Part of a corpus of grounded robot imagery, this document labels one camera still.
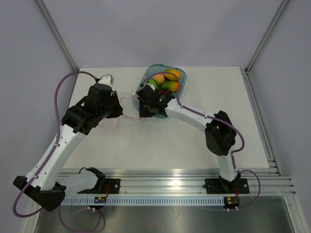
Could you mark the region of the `toy mango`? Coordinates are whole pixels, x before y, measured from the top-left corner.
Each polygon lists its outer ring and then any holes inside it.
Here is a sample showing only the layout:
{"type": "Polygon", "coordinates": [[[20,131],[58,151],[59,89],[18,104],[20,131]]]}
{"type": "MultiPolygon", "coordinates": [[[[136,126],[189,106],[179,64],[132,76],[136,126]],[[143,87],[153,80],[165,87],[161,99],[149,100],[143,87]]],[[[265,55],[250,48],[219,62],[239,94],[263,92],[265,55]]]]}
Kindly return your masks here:
{"type": "Polygon", "coordinates": [[[181,78],[181,73],[176,69],[165,69],[164,77],[170,81],[178,81],[181,78]]]}
{"type": "Polygon", "coordinates": [[[164,81],[160,85],[160,89],[170,91],[170,92],[176,92],[179,89],[179,83],[175,81],[164,81]]]}

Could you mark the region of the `orange toy peach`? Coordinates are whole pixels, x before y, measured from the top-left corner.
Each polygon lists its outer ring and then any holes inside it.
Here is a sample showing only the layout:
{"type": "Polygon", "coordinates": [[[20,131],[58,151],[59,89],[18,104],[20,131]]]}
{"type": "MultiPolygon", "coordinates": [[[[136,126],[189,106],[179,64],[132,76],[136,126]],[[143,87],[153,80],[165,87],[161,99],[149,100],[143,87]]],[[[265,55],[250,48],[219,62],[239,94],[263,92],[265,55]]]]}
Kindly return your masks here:
{"type": "Polygon", "coordinates": [[[155,80],[158,84],[162,84],[165,81],[164,74],[156,74],[152,77],[153,80],[155,80]]]}

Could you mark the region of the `teal plastic tray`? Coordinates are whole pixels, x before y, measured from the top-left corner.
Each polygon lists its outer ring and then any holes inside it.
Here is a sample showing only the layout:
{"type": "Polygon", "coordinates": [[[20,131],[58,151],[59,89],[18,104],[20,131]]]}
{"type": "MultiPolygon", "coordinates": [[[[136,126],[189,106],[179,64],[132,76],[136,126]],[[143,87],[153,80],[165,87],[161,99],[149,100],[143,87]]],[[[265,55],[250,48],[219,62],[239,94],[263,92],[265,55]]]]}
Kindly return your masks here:
{"type": "Polygon", "coordinates": [[[139,110],[139,100],[136,92],[138,91],[140,85],[142,83],[147,83],[149,79],[156,74],[164,74],[165,69],[176,69],[181,73],[181,78],[177,81],[179,83],[179,89],[176,92],[171,92],[167,95],[162,95],[159,99],[154,103],[154,108],[156,109],[155,114],[148,114],[148,117],[157,117],[157,118],[167,118],[169,116],[173,116],[173,114],[182,111],[182,103],[180,102],[180,98],[186,84],[187,75],[185,72],[177,67],[170,67],[162,64],[155,64],[147,68],[143,78],[141,79],[134,97],[133,97],[133,104],[137,110],[139,110]]]}

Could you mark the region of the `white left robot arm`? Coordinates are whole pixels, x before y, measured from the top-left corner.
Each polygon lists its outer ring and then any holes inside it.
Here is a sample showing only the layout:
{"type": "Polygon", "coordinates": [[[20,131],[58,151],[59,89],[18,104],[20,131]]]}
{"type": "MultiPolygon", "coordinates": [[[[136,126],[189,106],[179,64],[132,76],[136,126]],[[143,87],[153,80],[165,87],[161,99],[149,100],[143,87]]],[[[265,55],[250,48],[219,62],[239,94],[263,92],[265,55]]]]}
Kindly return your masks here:
{"type": "Polygon", "coordinates": [[[14,186],[49,212],[60,206],[67,195],[86,190],[94,193],[107,191],[105,175],[93,167],[68,180],[59,180],[57,177],[90,131],[102,119],[117,118],[122,112],[117,92],[111,84],[92,85],[87,96],[66,111],[55,141],[37,165],[26,176],[17,176],[13,181],[14,186]]]}

